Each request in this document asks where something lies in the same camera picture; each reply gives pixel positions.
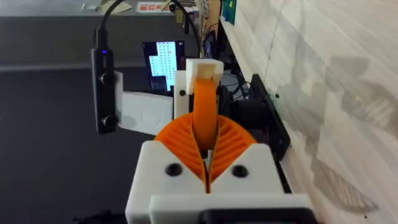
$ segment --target dark gray table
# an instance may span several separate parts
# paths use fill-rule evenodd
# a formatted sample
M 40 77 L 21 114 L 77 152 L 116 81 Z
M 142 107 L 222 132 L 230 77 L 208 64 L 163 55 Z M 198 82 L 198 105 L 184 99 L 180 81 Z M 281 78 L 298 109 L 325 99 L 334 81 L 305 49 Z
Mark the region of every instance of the dark gray table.
M 148 88 L 123 70 L 125 90 Z M 153 136 L 95 131 L 89 70 L 0 73 L 0 223 L 71 223 L 123 212 L 141 144 Z

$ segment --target screen display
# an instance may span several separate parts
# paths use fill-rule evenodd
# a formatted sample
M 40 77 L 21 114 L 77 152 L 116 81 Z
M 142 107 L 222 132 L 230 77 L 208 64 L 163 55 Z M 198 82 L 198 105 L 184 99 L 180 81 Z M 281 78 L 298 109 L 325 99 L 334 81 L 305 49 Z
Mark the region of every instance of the screen display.
M 177 51 L 175 42 L 157 42 L 157 55 L 149 56 L 150 71 L 153 77 L 165 76 L 167 91 L 174 85 L 177 71 Z

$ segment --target desk surface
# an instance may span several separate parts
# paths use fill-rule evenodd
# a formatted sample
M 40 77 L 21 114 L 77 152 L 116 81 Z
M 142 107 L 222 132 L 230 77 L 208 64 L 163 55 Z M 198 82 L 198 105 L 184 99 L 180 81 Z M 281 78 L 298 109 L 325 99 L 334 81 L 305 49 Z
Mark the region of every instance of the desk surface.
M 280 95 L 293 191 L 325 223 L 397 223 L 398 5 L 357 3 L 244 0 L 222 24 L 246 79 Z
M 150 88 L 145 68 L 124 89 Z M 0 223 L 76 224 L 126 208 L 145 140 L 95 131 L 90 70 L 0 73 Z

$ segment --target wooden wall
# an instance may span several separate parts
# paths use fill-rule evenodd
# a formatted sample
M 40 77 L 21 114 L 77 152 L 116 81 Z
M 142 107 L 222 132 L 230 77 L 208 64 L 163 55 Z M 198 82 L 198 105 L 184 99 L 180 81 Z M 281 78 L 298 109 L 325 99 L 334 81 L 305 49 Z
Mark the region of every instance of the wooden wall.
M 398 223 L 398 1 L 238 0 L 223 26 L 280 95 L 294 192 L 325 223 Z

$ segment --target monitor screen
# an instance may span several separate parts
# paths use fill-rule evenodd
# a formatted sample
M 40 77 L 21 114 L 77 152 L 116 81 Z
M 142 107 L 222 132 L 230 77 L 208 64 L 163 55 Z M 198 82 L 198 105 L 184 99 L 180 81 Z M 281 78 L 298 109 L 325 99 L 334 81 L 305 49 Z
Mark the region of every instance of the monitor screen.
M 149 75 L 165 76 L 167 91 L 174 86 L 174 73 L 180 70 L 184 45 L 182 41 L 145 42 L 144 54 Z

